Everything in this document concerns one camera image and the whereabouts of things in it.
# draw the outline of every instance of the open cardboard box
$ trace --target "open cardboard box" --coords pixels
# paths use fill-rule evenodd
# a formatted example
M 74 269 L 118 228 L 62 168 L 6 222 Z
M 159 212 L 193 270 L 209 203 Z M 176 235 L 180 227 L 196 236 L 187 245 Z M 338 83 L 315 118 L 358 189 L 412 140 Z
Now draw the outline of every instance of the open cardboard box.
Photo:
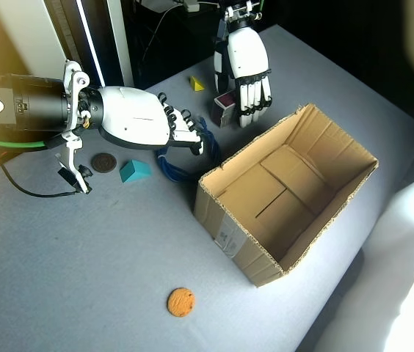
M 377 167 L 309 104 L 205 174 L 195 217 L 259 287 L 298 264 Z

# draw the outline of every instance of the green cable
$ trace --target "green cable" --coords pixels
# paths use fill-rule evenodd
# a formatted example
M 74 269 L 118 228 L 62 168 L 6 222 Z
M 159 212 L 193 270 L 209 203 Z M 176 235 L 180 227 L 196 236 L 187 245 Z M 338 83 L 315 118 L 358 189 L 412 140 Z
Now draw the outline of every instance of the green cable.
M 25 143 L 0 141 L 0 147 L 5 147 L 5 148 L 42 148 L 42 147 L 46 147 L 46 145 L 44 144 L 43 141 L 25 142 Z

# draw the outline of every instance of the blue cable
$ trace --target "blue cable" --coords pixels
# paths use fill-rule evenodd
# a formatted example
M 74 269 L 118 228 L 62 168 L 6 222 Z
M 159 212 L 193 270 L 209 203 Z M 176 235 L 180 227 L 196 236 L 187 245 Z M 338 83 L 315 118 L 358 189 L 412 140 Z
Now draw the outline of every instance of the blue cable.
M 220 146 L 217 143 L 214 134 L 207 129 L 207 123 L 203 117 L 200 118 L 200 126 L 197 130 L 199 131 L 200 137 L 204 141 L 204 146 L 207 144 L 208 154 L 210 155 L 210 158 L 214 163 L 214 167 L 219 166 L 222 161 Z M 164 175 L 172 182 L 197 182 L 200 179 L 200 177 L 205 173 L 187 172 L 186 170 L 180 167 L 170 164 L 168 160 L 166 160 L 167 151 L 168 147 L 164 147 L 160 150 L 157 150 L 155 154 L 160 169 L 163 171 Z

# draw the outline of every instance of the gray table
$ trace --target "gray table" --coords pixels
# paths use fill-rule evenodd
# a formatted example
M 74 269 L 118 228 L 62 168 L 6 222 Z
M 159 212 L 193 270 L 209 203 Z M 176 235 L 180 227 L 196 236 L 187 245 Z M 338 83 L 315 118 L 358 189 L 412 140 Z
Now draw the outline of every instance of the gray table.
M 96 174 L 90 195 L 35 199 L 0 170 L 0 351 L 284 352 L 299 345 L 414 158 L 414 121 L 280 27 L 261 36 L 274 103 L 244 130 L 210 124 L 225 154 L 312 102 L 380 161 L 308 256 L 288 276 L 255 288 L 196 222 L 195 187 L 165 179 L 152 152 L 124 150 L 90 132 L 77 162 L 89 165 L 104 151 L 119 166 L 148 162 L 153 176 L 122 184 L 117 171 Z M 149 90 L 207 117 L 212 67 L 208 59 Z M 190 75 L 206 90 L 193 92 Z M 10 173 L 29 190 L 62 191 L 54 153 L 21 155 Z M 168 156 L 199 167 L 186 150 Z M 165 307 L 183 286 L 197 305 L 179 319 Z

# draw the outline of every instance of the robotic hand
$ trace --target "robotic hand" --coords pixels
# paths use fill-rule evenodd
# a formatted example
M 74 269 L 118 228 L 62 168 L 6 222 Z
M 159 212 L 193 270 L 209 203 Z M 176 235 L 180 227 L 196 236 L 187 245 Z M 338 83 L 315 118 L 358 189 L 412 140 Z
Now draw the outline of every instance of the robotic hand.
M 245 127 L 257 121 L 272 103 L 267 52 L 251 28 L 254 20 L 261 19 L 261 13 L 252 12 L 257 4 L 250 0 L 224 0 L 220 5 L 225 18 L 220 20 L 217 33 L 215 84 L 218 93 L 224 93 L 229 78 L 235 80 L 239 124 Z
M 64 145 L 56 154 L 59 174 L 81 193 L 91 188 L 84 180 L 91 171 L 75 167 L 80 135 L 97 128 L 103 138 L 122 147 L 160 149 L 189 147 L 203 152 L 203 140 L 187 110 L 166 104 L 167 96 L 128 87 L 89 87 L 90 78 L 77 62 L 67 61 L 63 81 L 6 75 L 0 78 L 0 125 L 16 131 L 55 131 L 46 147 Z

